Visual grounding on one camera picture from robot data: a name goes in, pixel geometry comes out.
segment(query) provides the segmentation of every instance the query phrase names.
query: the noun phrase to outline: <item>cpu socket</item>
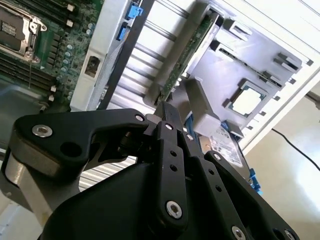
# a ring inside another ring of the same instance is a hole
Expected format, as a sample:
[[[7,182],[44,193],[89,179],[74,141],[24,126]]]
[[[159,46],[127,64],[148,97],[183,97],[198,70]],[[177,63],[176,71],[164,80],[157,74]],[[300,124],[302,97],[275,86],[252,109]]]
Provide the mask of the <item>cpu socket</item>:
[[[37,37],[47,30],[38,17],[0,0],[0,50],[39,63],[35,56]]]

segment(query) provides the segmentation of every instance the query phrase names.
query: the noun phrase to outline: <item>black cable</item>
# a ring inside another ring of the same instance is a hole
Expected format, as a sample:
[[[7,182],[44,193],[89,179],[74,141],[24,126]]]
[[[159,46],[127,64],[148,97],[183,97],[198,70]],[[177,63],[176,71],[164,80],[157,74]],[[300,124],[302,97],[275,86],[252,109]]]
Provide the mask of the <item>black cable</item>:
[[[275,133],[279,134],[281,137],[284,138],[284,140],[291,146],[293,147],[295,150],[297,150],[302,156],[304,156],[306,159],[308,159],[319,171],[320,171],[320,167],[315,163],[315,161],[313,161],[310,157],[308,157],[303,151],[301,151],[299,148],[297,148],[295,145],[293,145],[289,139],[282,134],[281,132],[275,130],[272,128],[272,131],[274,131]]]

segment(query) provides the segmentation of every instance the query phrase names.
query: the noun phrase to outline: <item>metal bolt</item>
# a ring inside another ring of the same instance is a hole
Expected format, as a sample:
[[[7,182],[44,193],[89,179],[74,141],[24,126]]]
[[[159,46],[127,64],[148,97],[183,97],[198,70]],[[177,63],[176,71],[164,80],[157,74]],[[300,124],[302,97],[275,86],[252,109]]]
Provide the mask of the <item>metal bolt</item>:
[[[135,115],[135,118],[140,122],[144,121],[144,118],[142,116],[140,116],[140,115]]]
[[[245,234],[241,231],[239,227],[233,226],[231,230],[236,240],[246,240]]]
[[[168,214],[174,219],[180,219],[182,217],[182,209],[175,201],[168,201],[165,206]]]
[[[173,128],[170,124],[168,124],[168,123],[165,124],[165,127],[166,127],[167,129],[169,129],[169,130],[174,129],[174,128]]]
[[[52,129],[46,125],[35,125],[32,128],[32,133],[40,138],[50,137],[53,133]]]
[[[288,236],[290,240],[296,240],[295,237],[288,230],[284,230],[285,234]]]
[[[219,157],[218,154],[213,154],[213,156],[214,156],[214,158],[215,158],[216,160],[221,161],[221,158]]]
[[[190,135],[190,134],[187,134],[186,137],[190,140],[190,141],[193,141],[194,138]]]
[[[40,58],[38,58],[37,56],[34,58],[33,60],[36,64],[40,63]]]

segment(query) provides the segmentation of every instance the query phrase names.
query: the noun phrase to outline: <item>sticker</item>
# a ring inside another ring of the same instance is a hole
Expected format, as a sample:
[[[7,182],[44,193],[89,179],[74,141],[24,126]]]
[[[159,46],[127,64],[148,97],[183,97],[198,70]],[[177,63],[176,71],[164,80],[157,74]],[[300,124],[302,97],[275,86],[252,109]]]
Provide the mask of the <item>sticker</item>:
[[[229,163],[242,168],[243,164],[238,154],[238,149],[228,131],[219,127],[210,137],[211,147],[220,153]]]

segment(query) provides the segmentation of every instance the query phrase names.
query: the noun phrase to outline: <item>green circuit board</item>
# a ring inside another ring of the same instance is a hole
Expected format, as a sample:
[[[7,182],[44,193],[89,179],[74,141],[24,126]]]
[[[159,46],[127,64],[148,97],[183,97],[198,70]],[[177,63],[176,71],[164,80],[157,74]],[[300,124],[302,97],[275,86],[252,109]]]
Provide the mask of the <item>green circuit board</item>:
[[[167,79],[160,95],[157,99],[157,102],[165,101],[169,97],[172,89],[175,87],[175,84],[178,78],[185,72],[191,58],[196,53],[198,48],[200,47],[201,43],[203,42],[204,38],[206,37],[208,31],[214,24],[214,20],[209,15],[206,15],[193,33],[192,37],[190,38],[189,42],[184,48],[183,53],[180,55],[178,61],[176,62],[175,66],[173,67],[169,78]]]
[[[43,29],[40,26],[38,33],[34,35],[36,41],[32,60],[26,61],[0,49],[0,76],[42,93],[43,96],[54,95],[55,101],[68,105],[103,3],[104,0],[0,0],[0,10],[3,7],[5,14],[11,14],[9,17],[18,17],[15,13],[12,14],[11,9],[17,14],[25,11],[45,25],[42,26]],[[4,18],[5,15],[2,14],[0,24],[7,26],[6,22],[10,21]],[[18,25],[8,26],[18,31]],[[2,36],[5,35],[0,31],[0,44]]]

